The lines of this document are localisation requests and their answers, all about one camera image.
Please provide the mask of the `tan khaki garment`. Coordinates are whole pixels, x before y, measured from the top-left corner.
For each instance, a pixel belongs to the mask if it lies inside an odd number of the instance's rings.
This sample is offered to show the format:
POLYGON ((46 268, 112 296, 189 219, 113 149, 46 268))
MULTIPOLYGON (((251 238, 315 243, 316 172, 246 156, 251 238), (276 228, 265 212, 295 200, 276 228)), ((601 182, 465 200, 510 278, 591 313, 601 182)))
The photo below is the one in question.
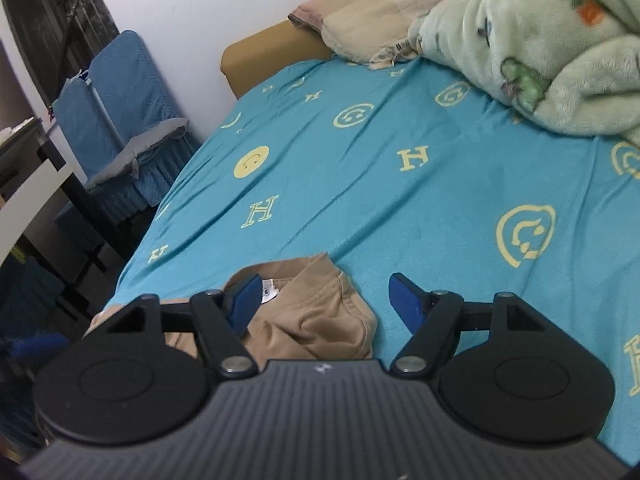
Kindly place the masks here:
POLYGON ((258 367, 273 360, 372 358, 378 319, 328 254, 255 263, 222 289, 254 274, 266 294, 241 341, 258 367))

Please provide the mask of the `teal patterned bed sheet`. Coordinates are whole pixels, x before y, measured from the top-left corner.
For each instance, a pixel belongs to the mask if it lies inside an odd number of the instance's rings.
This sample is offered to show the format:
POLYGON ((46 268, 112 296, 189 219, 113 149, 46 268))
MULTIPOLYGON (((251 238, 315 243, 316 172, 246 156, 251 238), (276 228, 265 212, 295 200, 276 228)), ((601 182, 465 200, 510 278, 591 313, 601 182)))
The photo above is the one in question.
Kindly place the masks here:
POLYGON ((400 272, 472 300, 515 292, 605 362, 601 440, 639 458, 639 153, 555 136, 414 61, 301 62, 248 92, 186 164, 122 271, 113 306, 218 288, 243 268, 324 252, 378 318, 408 330, 400 272))

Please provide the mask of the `white dark desk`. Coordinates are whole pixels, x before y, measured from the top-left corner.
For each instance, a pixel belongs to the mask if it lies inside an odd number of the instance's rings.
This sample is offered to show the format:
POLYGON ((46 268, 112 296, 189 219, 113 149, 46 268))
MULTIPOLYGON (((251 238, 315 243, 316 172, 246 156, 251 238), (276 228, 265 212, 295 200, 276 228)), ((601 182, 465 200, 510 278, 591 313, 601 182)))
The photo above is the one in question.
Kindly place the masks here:
POLYGON ((98 202, 80 183, 72 166, 42 133, 39 118, 31 117, 15 127, 7 128, 6 133, 1 135, 1 155, 4 156, 15 145, 32 136, 38 139, 43 160, 1 205, 1 262, 11 255, 12 249, 18 244, 25 230, 58 190, 66 195, 81 217, 92 225, 120 258, 130 258, 136 248, 131 236, 111 222, 98 202))

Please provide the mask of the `blue covered chair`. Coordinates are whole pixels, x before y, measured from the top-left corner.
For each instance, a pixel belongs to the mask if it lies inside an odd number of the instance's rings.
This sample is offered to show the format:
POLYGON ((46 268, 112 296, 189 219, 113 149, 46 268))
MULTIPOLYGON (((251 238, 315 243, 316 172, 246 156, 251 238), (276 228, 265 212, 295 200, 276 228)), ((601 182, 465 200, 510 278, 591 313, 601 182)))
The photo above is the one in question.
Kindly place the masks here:
POLYGON ((132 30, 66 80, 52 112, 88 179, 86 191, 114 223, 158 206, 200 148, 132 30))

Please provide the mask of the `mustard yellow headboard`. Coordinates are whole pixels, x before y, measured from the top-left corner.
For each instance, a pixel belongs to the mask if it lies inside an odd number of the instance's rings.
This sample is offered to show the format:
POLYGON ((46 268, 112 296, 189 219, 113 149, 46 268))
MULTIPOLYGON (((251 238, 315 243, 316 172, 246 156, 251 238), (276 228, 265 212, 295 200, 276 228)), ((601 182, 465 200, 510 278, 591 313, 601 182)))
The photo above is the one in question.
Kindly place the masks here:
POLYGON ((308 60, 327 60, 333 51, 318 32, 289 21, 273 25, 224 49, 220 71, 239 99, 282 68, 308 60))

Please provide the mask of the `green fleece blanket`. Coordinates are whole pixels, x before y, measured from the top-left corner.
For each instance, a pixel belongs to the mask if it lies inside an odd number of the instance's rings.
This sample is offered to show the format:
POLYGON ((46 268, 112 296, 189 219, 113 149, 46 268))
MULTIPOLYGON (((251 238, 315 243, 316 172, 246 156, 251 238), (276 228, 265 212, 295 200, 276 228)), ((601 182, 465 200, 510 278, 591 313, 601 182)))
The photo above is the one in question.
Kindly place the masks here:
POLYGON ((639 0, 442 0, 408 39, 552 132, 639 142, 639 0))

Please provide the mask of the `beige patchwork pillow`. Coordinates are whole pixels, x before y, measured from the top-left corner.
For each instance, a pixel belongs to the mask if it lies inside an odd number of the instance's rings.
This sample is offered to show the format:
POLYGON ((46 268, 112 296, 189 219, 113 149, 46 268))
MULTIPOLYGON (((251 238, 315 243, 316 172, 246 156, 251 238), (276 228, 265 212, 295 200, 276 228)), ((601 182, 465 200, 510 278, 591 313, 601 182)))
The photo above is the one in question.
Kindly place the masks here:
POLYGON ((341 58, 372 70, 410 61, 411 24, 442 0, 309 0, 288 20, 318 32, 341 58))

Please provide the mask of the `dark window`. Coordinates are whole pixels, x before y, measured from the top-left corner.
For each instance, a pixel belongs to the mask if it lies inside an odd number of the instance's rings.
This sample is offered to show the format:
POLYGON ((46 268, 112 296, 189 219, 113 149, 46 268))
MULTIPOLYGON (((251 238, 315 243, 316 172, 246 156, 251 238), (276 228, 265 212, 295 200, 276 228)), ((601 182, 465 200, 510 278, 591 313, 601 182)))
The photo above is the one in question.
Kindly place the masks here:
POLYGON ((119 34, 103 0, 1 0, 29 76, 51 105, 119 34))

